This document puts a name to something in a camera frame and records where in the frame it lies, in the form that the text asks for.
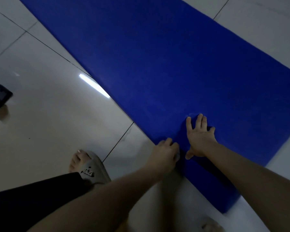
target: tile floor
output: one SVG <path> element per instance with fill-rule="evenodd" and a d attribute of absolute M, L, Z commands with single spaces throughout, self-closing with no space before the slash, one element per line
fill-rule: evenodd
<path fill-rule="evenodd" d="M 183 0 L 290 68 L 290 0 Z M 78 62 L 19 0 L 0 0 L 0 83 L 14 93 L 0 121 L 0 191 L 67 172 L 79 148 L 96 152 L 115 179 L 142 166 L 153 143 L 114 103 L 90 87 Z M 290 179 L 290 138 L 268 168 Z M 173 173 L 180 231 L 208 215 L 226 231 L 267 231 L 241 198 L 225 215 Z M 133 231 L 158 231 L 161 185 L 132 209 Z"/>

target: person's left arm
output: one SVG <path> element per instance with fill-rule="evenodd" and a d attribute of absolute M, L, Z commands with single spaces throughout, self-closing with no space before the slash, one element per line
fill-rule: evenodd
<path fill-rule="evenodd" d="M 174 169 L 178 152 L 171 138 L 161 141 L 143 168 L 74 199 L 29 231 L 116 230 L 143 194 Z"/>

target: slipper logo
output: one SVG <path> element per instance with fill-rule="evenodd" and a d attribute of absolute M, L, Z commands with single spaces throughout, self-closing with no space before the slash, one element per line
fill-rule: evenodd
<path fill-rule="evenodd" d="M 92 178 L 95 176 L 95 173 L 93 171 L 89 171 L 89 169 L 85 169 L 84 171 L 81 171 L 81 173 L 86 174 Z"/>

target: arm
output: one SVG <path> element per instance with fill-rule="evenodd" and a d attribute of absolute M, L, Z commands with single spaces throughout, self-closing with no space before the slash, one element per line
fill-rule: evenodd
<path fill-rule="evenodd" d="M 270 231 L 290 231 L 290 180 L 218 144 L 215 128 L 207 131 L 207 119 L 202 114 L 195 129 L 190 117 L 186 126 L 191 144 L 186 159 L 206 156 L 229 178 Z"/>
<path fill-rule="evenodd" d="M 29 231 L 116 230 L 143 194 L 174 169 L 178 152 L 172 139 L 161 141 L 143 168 L 74 199 Z"/>

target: person's left hand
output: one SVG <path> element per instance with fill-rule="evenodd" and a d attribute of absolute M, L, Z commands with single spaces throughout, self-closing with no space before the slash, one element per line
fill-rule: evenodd
<path fill-rule="evenodd" d="M 157 175 L 158 180 L 162 180 L 163 177 L 174 169 L 176 161 L 178 160 L 176 154 L 179 154 L 178 143 L 172 144 L 171 138 L 162 140 L 152 150 L 145 168 L 153 171 Z"/>

